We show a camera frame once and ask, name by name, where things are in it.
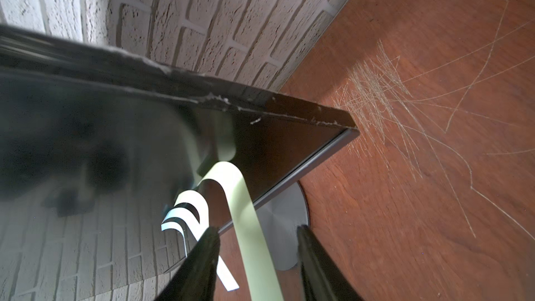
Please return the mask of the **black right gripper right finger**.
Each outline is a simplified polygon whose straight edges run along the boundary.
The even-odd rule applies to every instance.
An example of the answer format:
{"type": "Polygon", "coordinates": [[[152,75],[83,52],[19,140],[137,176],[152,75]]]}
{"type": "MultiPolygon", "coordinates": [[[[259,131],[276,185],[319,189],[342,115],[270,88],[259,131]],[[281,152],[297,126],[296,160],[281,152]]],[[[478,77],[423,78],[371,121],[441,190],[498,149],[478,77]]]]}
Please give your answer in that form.
{"type": "Polygon", "coordinates": [[[305,300],[364,300],[307,225],[297,228],[297,238],[305,300]]]}

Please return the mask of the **light green sticky note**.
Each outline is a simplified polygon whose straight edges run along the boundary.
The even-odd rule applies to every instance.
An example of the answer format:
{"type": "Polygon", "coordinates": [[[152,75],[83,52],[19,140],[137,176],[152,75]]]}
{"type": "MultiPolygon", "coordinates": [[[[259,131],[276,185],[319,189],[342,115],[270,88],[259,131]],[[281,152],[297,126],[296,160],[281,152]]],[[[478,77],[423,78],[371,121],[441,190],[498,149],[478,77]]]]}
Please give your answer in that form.
{"type": "Polygon", "coordinates": [[[230,162],[217,162],[203,177],[219,183],[227,198],[252,300],[283,300],[273,261],[244,176],[230,162]]]}

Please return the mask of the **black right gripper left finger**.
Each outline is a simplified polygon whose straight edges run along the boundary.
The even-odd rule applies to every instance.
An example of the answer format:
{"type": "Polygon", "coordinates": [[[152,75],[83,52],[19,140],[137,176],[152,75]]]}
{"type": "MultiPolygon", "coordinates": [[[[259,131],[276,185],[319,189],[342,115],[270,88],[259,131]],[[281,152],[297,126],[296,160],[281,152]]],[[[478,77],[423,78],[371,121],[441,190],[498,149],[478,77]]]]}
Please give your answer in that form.
{"type": "Polygon", "coordinates": [[[219,254],[219,234],[209,227],[155,300],[213,300],[219,254]]]}

